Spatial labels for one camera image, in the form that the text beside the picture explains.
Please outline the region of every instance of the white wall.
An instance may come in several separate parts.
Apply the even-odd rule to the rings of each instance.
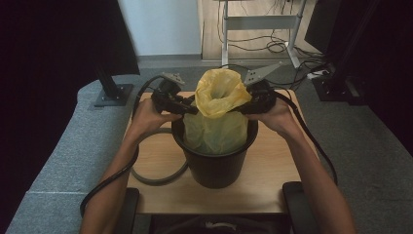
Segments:
[[[119,0],[136,55],[199,55],[197,0]]]

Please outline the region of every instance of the hand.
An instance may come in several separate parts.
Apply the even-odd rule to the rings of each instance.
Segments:
[[[181,115],[176,114],[160,114],[156,111],[152,99],[145,99],[140,102],[125,139],[138,141],[142,135],[149,134],[159,129],[166,122],[175,121],[181,117]]]
[[[301,135],[302,132],[292,117],[288,104],[277,98],[276,104],[267,113],[245,115],[249,120],[259,120],[282,137]]]

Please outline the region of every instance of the person's left hand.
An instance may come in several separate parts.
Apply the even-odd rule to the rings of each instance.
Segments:
[[[160,114],[156,111],[152,99],[145,99],[140,102],[125,139],[137,141],[142,135],[149,134],[159,129],[166,122],[175,121],[181,117],[177,114]]]

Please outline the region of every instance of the black armrest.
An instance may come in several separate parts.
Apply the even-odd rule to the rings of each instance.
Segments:
[[[282,193],[291,219],[292,230],[295,234],[319,233],[313,212],[301,182],[292,181],[282,185]]]
[[[116,223],[114,233],[132,233],[134,215],[136,214],[136,205],[139,200],[139,190],[137,188],[127,188],[125,194],[124,205],[122,206],[121,214]]]

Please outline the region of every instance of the plastic bag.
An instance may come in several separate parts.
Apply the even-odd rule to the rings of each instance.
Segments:
[[[228,112],[251,100],[241,75],[229,69],[207,71],[195,91],[197,115],[186,114],[184,142],[204,154],[225,154],[246,142],[248,120]]]

